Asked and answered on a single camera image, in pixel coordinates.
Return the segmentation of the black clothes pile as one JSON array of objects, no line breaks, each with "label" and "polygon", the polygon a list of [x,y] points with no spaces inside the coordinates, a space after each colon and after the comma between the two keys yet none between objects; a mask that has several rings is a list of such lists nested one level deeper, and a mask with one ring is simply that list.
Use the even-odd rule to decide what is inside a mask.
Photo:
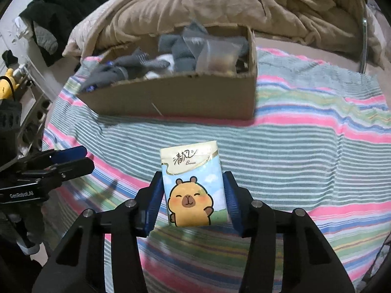
[{"label": "black clothes pile", "polygon": [[109,0],[32,0],[20,18],[33,30],[33,40],[45,64],[62,58],[74,27]]}]

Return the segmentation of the beige fleece blanket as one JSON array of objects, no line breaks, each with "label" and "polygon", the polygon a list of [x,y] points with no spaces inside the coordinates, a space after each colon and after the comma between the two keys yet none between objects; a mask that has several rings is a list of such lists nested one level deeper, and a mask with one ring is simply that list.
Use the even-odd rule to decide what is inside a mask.
[{"label": "beige fleece blanket", "polygon": [[191,21],[241,24],[353,56],[367,44],[375,64],[388,64],[363,0],[117,0],[90,31],[82,54],[133,42],[142,34],[169,32]]}]

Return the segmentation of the metal shelf rack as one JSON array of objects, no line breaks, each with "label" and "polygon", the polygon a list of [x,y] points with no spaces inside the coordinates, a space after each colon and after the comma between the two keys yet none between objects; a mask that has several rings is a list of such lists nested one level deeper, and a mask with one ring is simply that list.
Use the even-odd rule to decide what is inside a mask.
[{"label": "metal shelf rack", "polygon": [[52,101],[28,65],[14,69],[19,84],[15,99],[1,99],[1,161],[26,157],[42,149],[43,132]]}]

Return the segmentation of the white cloth item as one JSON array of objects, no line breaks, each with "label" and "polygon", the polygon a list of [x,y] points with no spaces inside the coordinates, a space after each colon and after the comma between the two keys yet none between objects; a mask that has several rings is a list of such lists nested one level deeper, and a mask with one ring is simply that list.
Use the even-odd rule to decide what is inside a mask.
[{"label": "white cloth item", "polygon": [[146,62],[145,79],[157,79],[174,73],[174,58],[171,54],[162,54]]}]

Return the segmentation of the clear bag of snacks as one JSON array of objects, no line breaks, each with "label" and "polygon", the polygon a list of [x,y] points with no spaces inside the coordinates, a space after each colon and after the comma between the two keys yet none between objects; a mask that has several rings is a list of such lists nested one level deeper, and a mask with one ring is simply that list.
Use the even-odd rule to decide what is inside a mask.
[{"label": "clear bag of snacks", "polygon": [[207,40],[200,52],[195,71],[198,73],[236,74],[241,47],[222,40]]}]

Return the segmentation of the grey knitted sock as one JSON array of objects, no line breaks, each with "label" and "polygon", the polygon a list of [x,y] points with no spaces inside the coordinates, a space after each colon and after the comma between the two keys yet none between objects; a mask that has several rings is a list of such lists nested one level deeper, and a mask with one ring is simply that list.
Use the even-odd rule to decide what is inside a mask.
[{"label": "grey knitted sock", "polygon": [[[115,60],[109,61],[114,65],[112,71],[115,73],[115,77],[113,78],[112,84],[119,81],[143,78],[146,72],[148,72],[146,62],[149,60],[153,60],[153,58],[143,52],[140,48],[137,48],[131,55],[120,56]],[[83,84],[79,88],[79,93],[83,93],[82,89]]]},{"label": "grey knitted sock", "polygon": [[158,51],[162,54],[173,55],[175,72],[195,72],[198,56],[207,40],[222,40],[238,44],[241,47],[238,60],[243,59],[249,53],[249,43],[245,37],[214,36],[195,21],[185,27],[181,34],[161,35],[158,40]]}]

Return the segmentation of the white quilted duvet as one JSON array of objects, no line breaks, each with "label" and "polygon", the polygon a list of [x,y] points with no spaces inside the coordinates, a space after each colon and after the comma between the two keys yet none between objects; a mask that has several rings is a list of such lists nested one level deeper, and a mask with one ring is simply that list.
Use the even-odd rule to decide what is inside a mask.
[{"label": "white quilted duvet", "polygon": [[118,1],[119,0],[108,0],[104,2],[87,15],[86,18],[80,21],[71,31],[68,42],[62,52],[62,56],[80,58],[89,32],[95,27],[96,22],[103,16],[107,9]]}]

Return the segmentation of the blue tissue packet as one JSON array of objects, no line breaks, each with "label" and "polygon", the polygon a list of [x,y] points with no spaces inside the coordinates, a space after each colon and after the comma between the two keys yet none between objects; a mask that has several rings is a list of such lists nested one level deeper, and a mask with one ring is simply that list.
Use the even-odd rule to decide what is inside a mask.
[{"label": "blue tissue packet", "polygon": [[93,70],[91,75],[85,80],[83,84],[83,92],[92,92],[100,87],[106,87],[113,83],[115,73],[112,71],[114,65],[112,62],[100,64]]}]

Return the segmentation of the striped colourful towel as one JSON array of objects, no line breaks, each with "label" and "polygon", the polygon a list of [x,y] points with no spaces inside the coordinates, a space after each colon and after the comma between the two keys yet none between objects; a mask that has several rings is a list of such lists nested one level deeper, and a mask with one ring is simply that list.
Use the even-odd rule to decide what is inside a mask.
[{"label": "striped colourful towel", "polygon": [[83,145],[96,168],[50,194],[46,248],[54,250],[83,209],[111,210],[146,187],[163,147],[215,140],[222,168],[253,198],[309,213],[361,291],[389,250],[385,76],[272,48],[257,55],[257,105],[248,122],[99,116],[76,97],[101,62],[84,59],[54,104],[43,148]]}]

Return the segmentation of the brown bed sheet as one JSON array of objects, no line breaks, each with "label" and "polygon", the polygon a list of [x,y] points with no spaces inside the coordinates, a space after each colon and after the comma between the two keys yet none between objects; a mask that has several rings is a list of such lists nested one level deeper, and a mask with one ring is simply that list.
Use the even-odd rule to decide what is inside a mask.
[{"label": "brown bed sheet", "polygon": [[306,56],[307,58],[311,58],[313,60],[323,60],[332,65],[336,65],[338,67],[342,67],[353,72],[359,72],[360,68],[360,63],[350,58],[333,52],[328,52],[309,46],[303,46],[298,43],[256,37],[255,44],[261,48],[275,48],[292,55]]}]

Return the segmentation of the capybara tissue pack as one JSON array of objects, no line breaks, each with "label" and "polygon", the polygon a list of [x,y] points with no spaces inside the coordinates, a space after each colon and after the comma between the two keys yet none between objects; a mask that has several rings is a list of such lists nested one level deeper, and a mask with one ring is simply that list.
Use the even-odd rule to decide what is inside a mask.
[{"label": "capybara tissue pack", "polygon": [[179,228],[229,221],[216,141],[160,150],[169,222]]}]

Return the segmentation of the brown cardboard box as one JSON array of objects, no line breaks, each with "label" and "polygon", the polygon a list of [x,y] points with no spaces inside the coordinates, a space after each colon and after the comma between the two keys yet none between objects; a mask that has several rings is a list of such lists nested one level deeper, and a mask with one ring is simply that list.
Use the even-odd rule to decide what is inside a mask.
[{"label": "brown cardboard box", "polygon": [[254,115],[257,51],[249,27],[238,24],[208,26],[208,33],[249,42],[248,70],[233,75],[177,73],[157,79],[119,81],[77,97],[99,115],[195,117],[250,120]]}]

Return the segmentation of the yellow plush toy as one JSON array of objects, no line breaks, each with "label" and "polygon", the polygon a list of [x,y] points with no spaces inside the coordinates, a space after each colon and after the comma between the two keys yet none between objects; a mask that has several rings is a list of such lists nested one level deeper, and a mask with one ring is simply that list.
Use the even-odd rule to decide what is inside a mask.
[{"label": "yellow plush toy", "polygon": [[9,68],[5,75],[1,76],[0,81],[0,99],[15,99],[15,91],[18,89],[19,84],[13,77],[14,70]]}]

